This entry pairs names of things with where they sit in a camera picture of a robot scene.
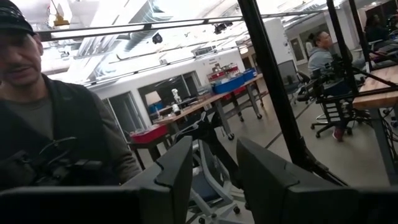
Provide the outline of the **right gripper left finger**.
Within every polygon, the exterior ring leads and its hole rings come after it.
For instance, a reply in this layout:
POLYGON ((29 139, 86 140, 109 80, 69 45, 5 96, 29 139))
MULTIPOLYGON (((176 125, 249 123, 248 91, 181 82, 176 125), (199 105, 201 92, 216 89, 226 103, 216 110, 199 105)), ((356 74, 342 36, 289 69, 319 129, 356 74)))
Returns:
POLYGON ((23 186, 0 190, 0 224, 184 224, 192 184, 185 136, 122 185, 23 186))

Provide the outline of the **white robot figure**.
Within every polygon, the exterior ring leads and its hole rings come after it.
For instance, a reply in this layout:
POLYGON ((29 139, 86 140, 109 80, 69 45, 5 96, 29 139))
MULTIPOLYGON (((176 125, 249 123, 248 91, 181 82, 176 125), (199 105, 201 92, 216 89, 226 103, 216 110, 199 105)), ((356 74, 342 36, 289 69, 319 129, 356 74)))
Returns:
POLYGON ((179 115, 181 113, 179 104, 182 102, 178 90, 176 88, 172 89, 172 94, 174 96, 175 103, 172 105, 172 110, 174 114, 179 115))

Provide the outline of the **wooden table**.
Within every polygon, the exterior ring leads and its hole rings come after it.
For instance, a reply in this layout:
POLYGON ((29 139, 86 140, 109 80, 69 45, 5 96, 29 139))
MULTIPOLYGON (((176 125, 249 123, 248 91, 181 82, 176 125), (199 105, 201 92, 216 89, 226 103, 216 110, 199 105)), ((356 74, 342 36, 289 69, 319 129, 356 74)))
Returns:
POLYGON ((394 145, 387 135, 380 109, 393 108, 398 119, 398 65, 375 70, 375 76, 367 78, 353 101, 358 110, 368 110, 371 124, 376 134, 387 179, 391 185, 398 185, 398 156, 393 156, 394 145))

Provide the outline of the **person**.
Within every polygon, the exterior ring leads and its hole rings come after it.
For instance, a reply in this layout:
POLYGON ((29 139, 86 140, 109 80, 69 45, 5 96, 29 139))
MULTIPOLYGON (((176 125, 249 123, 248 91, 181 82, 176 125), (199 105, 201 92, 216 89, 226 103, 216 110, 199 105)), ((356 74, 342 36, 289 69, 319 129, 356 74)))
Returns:
POLYGON ((373 51, 389 53, 398 50, 398 41, 394 40, 398 36, 398 15, 390 17, 386 26, 377 14, 368 16, 364 34, 373 51))
POLYGON ((319 71, 321 75, 331 76, 331 80, 323 83, 323 96, 340 96, 351 92, 351 88, 341 79, 335 78, 333 69, 326 68, 326 64, 333 61, 330 48, 333 46, 330 35, 325 31, 311 34, 313 48, 309 51, 308 69, 319 71))
POLYGON ((105 184, 121 185, 141 169, 99 96, 42 73, 44 48, 21 10, 0 0, 0 161, 19 151, 36 156, 76 137, 73 155, 101 161, 105 184))

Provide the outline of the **grey office chair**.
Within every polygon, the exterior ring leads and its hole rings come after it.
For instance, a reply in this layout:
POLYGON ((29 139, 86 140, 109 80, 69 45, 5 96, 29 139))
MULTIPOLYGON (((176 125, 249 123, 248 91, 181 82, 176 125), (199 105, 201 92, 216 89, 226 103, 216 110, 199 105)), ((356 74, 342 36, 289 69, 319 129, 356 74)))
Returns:
POLYGON ((175 134, 172 144, 185 136, 193 139, 193 179, 188 212, 192 214, 185 224, 245 224, 228 217, 241 213, 231 195, 232 182, 227 168, 211 152, 218 142, 215 130, 203 112, 200 119, 175 134))

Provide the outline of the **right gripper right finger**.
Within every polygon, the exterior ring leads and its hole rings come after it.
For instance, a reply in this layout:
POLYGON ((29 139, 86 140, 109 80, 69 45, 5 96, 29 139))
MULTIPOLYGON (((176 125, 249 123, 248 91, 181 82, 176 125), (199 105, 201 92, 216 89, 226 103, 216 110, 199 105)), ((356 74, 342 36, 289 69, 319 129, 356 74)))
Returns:
POLYGON ((336 185, 248 138, 236 154, 255 224, 398 224, 398 186, 336 185))

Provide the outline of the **blue storage bin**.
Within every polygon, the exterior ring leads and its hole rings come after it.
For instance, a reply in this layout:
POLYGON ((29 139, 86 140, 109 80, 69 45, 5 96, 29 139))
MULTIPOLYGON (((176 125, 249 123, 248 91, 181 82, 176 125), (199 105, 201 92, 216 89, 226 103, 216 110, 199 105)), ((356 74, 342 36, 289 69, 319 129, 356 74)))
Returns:
POLYGON ((212 90, 215 94, 222 94, 238 89, 243 86, 247 81, 252 80, 257 75, 255 69, 250 68, 240 73, 234 78, 229 78, 227 81, 220 81, 212 84, 212 90))

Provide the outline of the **white table lamp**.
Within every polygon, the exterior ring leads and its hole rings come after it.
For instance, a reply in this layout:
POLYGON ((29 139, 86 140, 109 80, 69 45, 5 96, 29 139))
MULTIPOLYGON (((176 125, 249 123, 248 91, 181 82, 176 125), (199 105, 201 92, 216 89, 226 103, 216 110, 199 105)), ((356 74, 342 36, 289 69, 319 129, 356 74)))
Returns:
POLYGON ((156 118, 160 118, 160 110, 162 109, 162 100, 157 91, 152 91, 145 95, 146 103, 150 114, 155 114, 156 118))

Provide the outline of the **black aluminium table frame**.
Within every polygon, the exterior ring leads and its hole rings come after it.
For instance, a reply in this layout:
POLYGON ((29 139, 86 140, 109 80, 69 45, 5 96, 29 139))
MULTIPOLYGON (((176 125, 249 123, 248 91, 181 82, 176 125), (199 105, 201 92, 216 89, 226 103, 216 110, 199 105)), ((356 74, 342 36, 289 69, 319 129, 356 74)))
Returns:
POLYGON ((318 161, 307 148, 289 103, 276 57, 256 0, 238 0, 238 3, 292 162, 336 185, 347 186, 348 184, 345 181, 318 161))

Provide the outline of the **red storage bin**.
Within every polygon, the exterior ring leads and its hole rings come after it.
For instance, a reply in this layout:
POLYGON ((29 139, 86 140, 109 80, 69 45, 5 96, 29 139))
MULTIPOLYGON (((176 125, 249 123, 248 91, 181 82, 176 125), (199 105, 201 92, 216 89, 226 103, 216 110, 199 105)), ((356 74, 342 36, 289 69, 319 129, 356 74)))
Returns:
POLYGON ((139 133, 130 133, 131 139, 135 143, 149 143, 168 133, 166 125, 155 125, 151 129, 141 131, 139 133))

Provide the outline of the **black office chair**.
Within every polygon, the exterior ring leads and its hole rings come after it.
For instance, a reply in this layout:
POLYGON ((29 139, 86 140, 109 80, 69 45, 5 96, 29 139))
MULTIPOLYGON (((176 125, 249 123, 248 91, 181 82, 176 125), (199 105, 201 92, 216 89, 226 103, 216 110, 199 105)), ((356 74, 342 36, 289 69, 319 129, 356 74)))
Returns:
POLYGON ((358 124, 366 123, 370 125, 370 115, 366 111, 353 108, 352 99, 343 98, 342 100, 333 100, 331 96, 324 95, 323 85, 318 84, 317 79, 311 80, 309 76, 297 72, 300 81, 303 81, 303 87, 299 88, 297 101, 308 103, 314 101, 321 106, 323 113, 316 117, 315 123, 310 125, 310 129, 314 130, 316 126, 323 126, 315 133, 316 138, 320 138, 321 133, 327 129, 336 127, 340 124, 341 119, 347 123, 357 122, 358 124))

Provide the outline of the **long wooden workbench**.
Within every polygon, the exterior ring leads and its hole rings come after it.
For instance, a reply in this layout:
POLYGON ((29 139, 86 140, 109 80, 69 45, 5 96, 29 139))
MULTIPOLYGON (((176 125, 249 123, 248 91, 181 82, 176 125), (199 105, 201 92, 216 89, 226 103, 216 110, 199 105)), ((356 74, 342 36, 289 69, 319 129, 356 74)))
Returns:
POLYGON ((242 112, 246 108, 252 108, 254 110, 255 115, 258 119, 262 118, 262 114, 259 111, 259 107, 257 105, 257 101, 260 101, 260 105, 263 107, 264 102, 263 98, 269 94, 267 90, 261 91, 257 85, 257 82, 262 78, 262 74, 256 75, 254 78, 246 81, 244 84, 238 87, 238 89, 242 88, 243 94, 249 97, 248 100, 243 101, 242 103, 238 102, 238 97, 234 93, 234 91, 229 91, 227 93, 222 93, 218 95, 212 95, 207 99, 200 100, 198 102, 193 102, 192 105, 183 108, 180 110, 180 114, 176 115, 175 113, 171 113, 168 115, 164 115, 161 118, 157 118, 153 120, 154 124, 165 124, 172 127, 175 132, 179 130, 177 125, 177 121, 181 120, 182 118, 187 119, 187 117, 193 113, 199 111, 205 111, 207 106, 211 106, 210 109, 207 110, 207 113, 215 113, 219 117, 219 122, 221 127, 223 127, 227 138, 232 141, 235 138, 235 135, 230 129, 228 119, 232 118, 233 116, 238 116, 241 122, 244 122, 244 118, 242 112), (222 99, 225 96, 230 96, 230 99, 226 100, 226 104, 232 104, 233 107, 229 111, 224 111, 222 99))

